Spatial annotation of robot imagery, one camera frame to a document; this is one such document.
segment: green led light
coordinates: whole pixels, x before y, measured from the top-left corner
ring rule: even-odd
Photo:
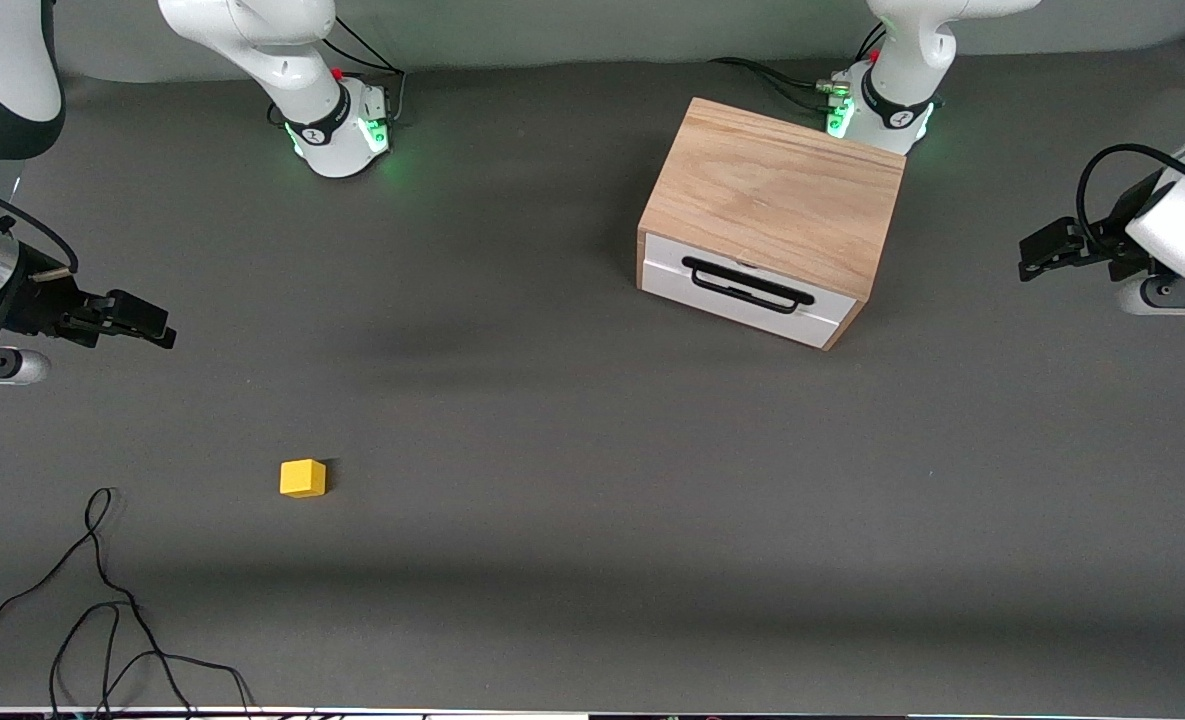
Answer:
[[[854,99],[847,97],[837,109],[831,111],[833,117],[828,122],[828,135],[833,137],[845,137],[848,130],[848,121],[854,117]]]
[[[303,147],[299,147],[299,137],[294,136],[294,131],[290,129],[290,123],[286,123],[286,135],[289,135],[290,142],[294,143],[294,154],[303,158]]]
[[[376,155],[387,149],[387,131],[383,127],[383,120],[356,118],[356,127],[360,128],[365,143]]]
[[[934,114],[934,102],[930,102],[929,108],[925,109],[925,120],[921,122],[921,129],[916,131],[916,139],[921,140],[925,136],[927,129],[930,129],[930,115]]]

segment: black cable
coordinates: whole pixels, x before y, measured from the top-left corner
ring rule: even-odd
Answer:
[[[364,37],[357,36],[356,31],[353,28],[348,27],[348,24],[345,22],[344,19],[341,19],[340,17],[335,15],[335,22],[339,22],[339,27],[341,27],[341,28],[344,28],[344,31],[348,32],[348,36],[353,36],[356,38],[356,41],[359,41],[365,50],[369,50],[369,52],[372,56],[376,56],[376,58],[378,58],[378,60],[380,60],[383,64],[387,65],[387,69],[392,70],[392,72],[395,72],[395,73],[404,73],[405,72],[405,70],[397,69],[397,66],[395,64],[387,63],[387,58],[385,58],[385,56],[382,56],[380,53],[378,53],[378,50],[373,50],[373,47],[371,45],[369,45],[369,41],[365,41]]]
[[[100,496],[100,493],[104,493],[107,501],[103,503],[103,510],[100,512],[98,519],[92,521],[90,520],[90,509],[94,508],[94,500]],[[152,632],[152,628],[148,626],[148,621],[143,618],[143,610],[139,606],[139,598],[134,597],[134,593],[127,591],[127,589],[122,589],[121,585],[113,583],[113,579],[108,577],[107,568],[103,566],[103,547],[100,546],[100,534],[95,533],[94,529],[98,528],[98,525],[102,523],[104,515],[108,513],[108,506],[111,504],[111,488],[97,489],[85,504],[85,529],[89,531],[90,542],[94,542],[94,567],[100,572],[100,579],[103,580],[103,584],[107,585],[108,589],[121,593],[130,603],[130,612],[134,615],[134,619],[137,621],[139,628],[143,630],[143,635],[148,638],[148,644],[152,647],[152,650],[156,651],[158,658],[161,660],[161,669],[166,673],[166,680],[169,683],[171,690],[175,693],[175,698],[179,698],[179,701],[182,702],[185,707],[191,707],[191,702],[188,702],[188,699],[185,698],[181,689],[179,689],[179,683],[175,682],[175,674],[172,673],[169,669],[169,662],[164,656],[166,652],[161,650],[161,644],[156,642],[156,635]]]
[[[756,73],[758,78],[764,81],[766,84],[770,86],[770,90],[779,92],[781,97],[784,97],[784,99],[792,102],[792,104],[796,105],[798,108],[802,108],[805,110],[811,110],[815,112],[826,112],[830,110],[830,108],[826,105],[812,104],[812,102],[806,102],[803,99],[800,99],[798,96],[794,96],[790,92],[788,92],[788,86],[794,88],[794,90],[813,91],[813,88],[815,88],[815,83],[794,78],[792,76],[788,76],[788,73],[781,73],[779,70],[774,68],[768,68],[764,64],[757,63],[756,60],[748,60],[747,58],[713,58],[709,62],[719,63],[723,65],[737,65],[737,68],[747,68],[749,70],[752,70],[752,72]]]
[[[12,205],[11,202],[2,200],[1,197],[0,197],[0,208],[7,211],[7,213],[11,213],[13,216],[19,216],[21,220],[30,224],[31,227],[38,229],[40,233],[47,237],[55,245],[58,246],[59,250],[63,251],[63,255],[68,257],[66,275],[76,275],[77,263],[79,262],[76,259],[76,251],[72,250],[71,245],[68,245],[66,240],[63,240],[63,238],[59,237],[57,232],[52,231],[52,229],[50,229],[47,224],[31,217],[28,213],[24,213],[24,211],[17,208],[15,205]],[[45,279],[58,279],[59,277],[66,277],[66,275],[55,275],[55,277],[47,277]]]
[[[885,24],[877,22],[876,27],[867,32],[867,37],[863,38],[861,45],[858,46],[858,53],[854,53],[854,62],[861,60],[863,56],[875,47],[883,37],[885,37]]]
[[[111,661],[113,661],[113,656],[111,656],[113,639],[116,638],[116,629],[117,629],[117,625],[120,625],[120,623],[121,623],[121,606],[122,605],[129,605],[129,603],[122,602],[122,600],[97,602],[97,603],[94,603],[94,605],[89,606],[88,609],[85,609],[85,612],[81,612],[81,617],[77,618],[76,623],[72,625],[72,628],[70,630],[68,630],[66,637],[63,638],[63,642],[58,647],[58,652],[55,652],[55,660],[52,660],[51,664],[49,664],[49,709],[52,712],[52,714],[53,714],[52,716],[58,716],[58,694],[55,692],[55,682],[58,679],[58,666],[62,664],[63,655],[65,655],[65,652],[68,652],[68,644],[71,644],[72,638],[76,637],[77,630],[81,630],[81,625],[84,625],[85,621],[90,619],[90,615],[95,615],[95,612],[98,612],[100,610],[111,610],[113,611],[113,616],[115,616],[115,619],[113,619],[113,631],[110,634],[108,634],[108,648],[109,648],[109,652],[108,652],[107,660],[108,660],[108,664],[110,664]],[[103,701],[105,701],[105,700],[107,700],[107,698],[102,698],[102,700],[100,700],[100,707],[103,706]],[[185,701],[184,698],[180,698],[180,701],[185,706],[191,707],[191,703],[188,701]]]
[[[98,506],[98,502],[101,500],[102,500],[102,506]],[[51,671],[49,671],[49,701],[51,701],[51,711],[57,715],[58,698],[57,693],[55,692],[55,684],[56,680],[58,679],[58,670],[60,669],[63,655],[65,655],[65,652],[68,651],[68,644],[71,644],[72,638],[81,630],[81,626],[83,626],[87,623],[87,621],[90,619],[90,616],[95,615],[95,612],[98,612],[100,610],[111,610],[113,628],[111,630],[109,630],[108,634],[107,648],[103,657],[102,688],[100,688],[102,689],[102,696],[100,696],[100,705],[95,707],[94,712],[95,716],[100,714],[100,708],[103,708],[103,711],[105,711],[104,715],[107,716],[107,720],[111,720],[113,692],[115,692],[117,684],[121,683],[121,679],[124,677],[126,671],[129,671],[130,667],[134,666],[135,662],[139,662],[141,658],[145,657],[156,657],[159,661],[161,661],[161,667],[164,669],[164,674],[166,674],[166,679],[167,682],[169,683],[169,688],[173,693],[173,696],[175,696],[177,700],[179,700],[179,702],[182,703],[186,711],[186,715],[188,716],[194,715],[196,707],[193,706],[193,703],[188,701],[188,698],[184,696],[184,693],[179,688],[179,683],[175,681],[175,675],[173,675],[173,671],[171,670],[169,667],[169,662],[172,660],[179,662],[186,662],[186,664],[191,666],[207,667],[207,669],[211,670],[223,670],[226,674],[230,674],[236,683],[237,693],[241,694],[241,706],[243,706],[245,714],[250,715],[249,711],[250,706],[254,705],[254,693],[250,692],[249,683],[245,682],[245,679],[243,675],[241,675],[239,670],[236,670],[235,667],[231,666],[218,664],[218,662],[209,662],[205,660],[198,660],[196,657],[188,657],[184,655],[173,655],[173,652],[165,652],[164,650],[161,650],[161,644],[156,642],[156,635],[152,632],[152,628],[148,625],[148,621],[145,619],[143,617],[143,610],[139,605],[139,599],[134,596],[134,593],[129,591],[129,589],[121,587],[121,585],[117,585],[115,581],[113,581],[111,577],[108,577],[107,567],[103,564],[103,548],[102,544],[100,544],[98,528],[103,523],[103,520],[107,519],[108,510],[111,509],[111,506],[113,506],[111,488],[100,488],[97,489],[97,491],[94,491],[94,494],[90,495],[90,499],[85,502],[85,515],[84,515],[85,534],[83,534],[83,536],[77,539],[75,544],[71,544],[71,547],[68,547],[66,552],[63,552],[63,557],[60,558],[60,560],[58,560],[58,562],[55,564],[55,566],[45,574],[45,577],[38,580],[34,585],[31,585],[30,589],[25,589],[24,592],[12,596],[11,598],[7,598],[7,600],[2,602],[0,605],[0,616],[1,616],[4,610],[6,610],[7,606],[11,605],[11,603],[20,600],[20,598],[36,592],[37,589],[41,587],[41,585],[49,583],[49,580],[55,578],[55,576],[58,574],[58,571],[63,568],[63,565],[68,564],[68,559],[70,559],[72,553],[75,553],[77,548],[83,546],[83,544],[85,542],[94,544],[94,565],[100,573],[100,579],[102,580],[102,583],[108,589],[111,589],[113,591],[116,591],[117,593],[121,593],[121,596],[124,597],[123,600],[95,603],[95,605],[88,608],[85,612],[83,612],[81,617],[76,621],[72,628],[68,630],[66,637],[63,638],[60,647],[58,647],[58,652],[55,655],[55,660],[52,661],[51,664]],[[143,635],[145,637],[147,637],[148,643],[152,647],[152,650],[140,652],[130,662],[127,662],[126,667],[122,667],[116,679],[113,680],[111,683],[108,683],[108,676],[111,675],[113,648],[115,647],[116,632],[121,624],[122,608],[130,609],[132,616],[134,616],[134,619],[136,624],[139,624],[139,628],[143,630]]]
[[[1165,167],[1180,173],[1185,176],[1185,163],[1181,160],[1171,158],[1164,152],[1157,150],[1155,147],[1149,147],[1147,144],[1139,144],[1136,142],[1126,142],[1121,144],[1114,144],[1106,147],[1100,150],[1094,158],[1090,159],[1089,163],[1085,163],[1085,168],[1081,171],[1081,179],[1077,181],[1076,186],[1076,220],[1081,225],[1081,232],[1085,233],[1085,238],[1089,242],[1094,242],[1096,246],[1101,246],[1100,238],[1090,230],[1090,219],[1087,217],[1085,212],[1085,191],[1090,187],[1090,176],[1094,174],[1094,169],[1098,167],[1098,163],[1109,155],[1117,154],[1117,152],[1135,152],[1139,155],[1148,156],[1158,163],[1165,165]]]
[[[350,60],[352,60],[356,64],[365,65],[365,68],[373,68],[376,70],[383,70],[383,72],[402,73],[399,69],[390,68],[390,65],[376,65],[376,64],[371,63],[370,60],[363,60],[363,59],[358,58],[358,56],[348,53],[348,51],[346,51],[346,50],[340,50],[340,47],[337,46],[335,44],[333,44],[333,41],[329,41],[329,40],[322,40],[322,41],[324,41],[324,44],[326,44],[326,47],[335,51],[335,53],[338,53],[338,54],[344,56],[344,58],[348,58]]]
[[[108,488],[100,488],[100,490],[95,491],[94,495],[98,496],[100,491],[107,491],[107,489]],[[103,514],[107,514],[107,506],[103,507]],[[103,514],[100,514],[98,521],[103,520]],[[90,531],[90,529],[85,529],[84,536],[81,536],[81,539],[77,539],[76,542],[71,544],[71,547],[68,547],[68,552],[63,553],[63,557],[60,557],[60,559],[58,559],[58,562],[56,562],[55,566],[49,570],[49,573],[45,573],[45,577],[41,578],[40,580],[36,580],[36,584],[33,585],[33,587],[25,589],[24,592],[6,598],[6,602],[2,602],[1,605],[0,605],[0,618],[1,618],[1,613],[4,612],[4,610],[6,610],[6,608],[9,608],[9,605],[11,605],[12,602],[20,600],[20,598],[26,597],[26,596],[28,596],[28,594],[38,591],[38,589],[40,589],[41,585],[44,585],[45,583],[49,583],[49,580],[53,579],[55,576],[58,574],[58,571],[60,571],[63,568],[63,564],[66,564],[68,558],[71,557],[72,553],[75,553],[77,551],[77,548],[79,548],[81,546],[83,546],[83,544],[85,544],[85,541],[89,541],[89,539],[92,538],[92,536],[94,536],[94,532]]]
[[[137,664],[137,662],[140,660],[143,660],[145,657],[152,657],[153,655],[156,655],[156,654],[153,652],[153,651],[150,651],[150,650],[145,650],[145,651],[140,652],[139,655],[135,655],[134,657],[132,657],[129,662],[126,662],[124,667],[121,667],[121,671],[117,673],[116,679],[113,680],[111,684],[109,684],[109,687],[108,687],[108,694],[113,694],[116,690],[117,684],[121,684],[121,680],[124,679],[124,675],[127,673],[129,673],[129,670],[132,669],[132,667],[134,667],[135,664]],[[169,658],[169,660],[179,661],[179,662],[186,662],[186,664],[190,664],[190,666],[207,667],[211,670],[223,670],[226,674],[230,674],[232,676],[232,680],[236,683],[236,692],[241,696],[241,707],[244,708],[246,716],[252,715],[252,714],[250,714],[250,706],[257,705],[257,703],[254,702],[254,692],[250,692],[250,684],[245,682],[245,676],[241,675],[241,670],[237,670],[236,667],[220,666],[220,664],[217,664],[217,662],[207,662],[207,661],[204,661],[204,660],[196,660],[196,657],[188,657],[186,655],[173,655],[173,652],[166,652],[166,657]]]
[[[396,90],[396,111],[391,112],[392,122],[401,118],[401,110],[405,109],[405,82],[410,79],[410,73],[401,73],[401,86]]]
[[[807,82],[803,79],[798,79],[788,73],[781,73],[779,70],[770,68],[770,65],[757,63],[756,60],[748,60],[747,58],[712,58],[707,63],[719,63],[723,65],[738,65],[738,68],[747,68],[752,70],[755,73],[764,73],[766,76],[773,77],[774,79],[784,83],[784,85],[799,86],[802,90],[813,90],[815,83]]]

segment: white robot link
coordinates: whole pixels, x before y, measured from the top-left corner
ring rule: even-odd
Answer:
[[[58,140],[65,101],[55,68],[51,0],[0,0],[0,340],[2,333],[59,338],[94,347],[103,336],[140,338],[169,348],[175,332],[161,307],[113,290],[82,291],[76,252],[52,229],[11,204],[21,161]],[[23,220],[59,250],[57,261],[21,242]],[[51,369],[36,351],[0,345],[0,384],[39,382]]]
[[[1127,189],[1107,218],[1090,223],[1085,192],[1095,168],[1120,152],[1164,168]],[[1135,315],[1185,315],[1185,146],[1174,156],[1146,144],[1107,147],[1081,172],[1076,217],[1059,218],[1020,243],[1023,282],[1064,266],[1108,263],[1122,309]]]
[[[335,24],[333,0],[158,0],[166,22],[245,70],[286,117],[316,174],[353,176],[387,150],[383,88],[340,78],[310,46]]]
[[[948,22],[1000,18],[1035,8],[1040,0],[867,0],[885,27],[885,44],[872,62],[858,58],[831,77],[848,88],[831,96],[828,133],[907,155],[925,135],[934,95],[957,58]]]

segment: wooden box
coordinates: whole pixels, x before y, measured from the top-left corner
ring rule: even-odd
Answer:
[[[638,227],[638,287],[828,351],[872,291],[903,163],[696,97]]]

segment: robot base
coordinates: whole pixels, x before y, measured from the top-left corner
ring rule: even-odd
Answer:
[[[356,78],[339,82],[351,96],[350,116],[326,144],[301,141],[290,127],[286,131],[294,150],[319,176],[353,176],[387,152],[387,96],[382,86],[369,86]]]
[[[858,88],[861,85],[863,76],[871,68],[871,60],[854,63],[852,68],[834,72],[833,81],[845,81],[848,82],[850,86]],[[882,150],[898,152],[899,155],[907,155],[912,149],[912,146],[925,136],[927,123],[930,122],[931,114],[934,114],[933,103],[925,110],[924,115],[921,115],[920,118],[914,118],[908,127],[890,129],[885,127],[884,120],[880,120],[880,115],[876,110],[867,108],[866,102],[863,101],[861,92],[854,92],[841,105],[833,109],[833,114],[831,114],[828,120],[828,134],[833,137],[844,137],[845,140],[880,147]]]

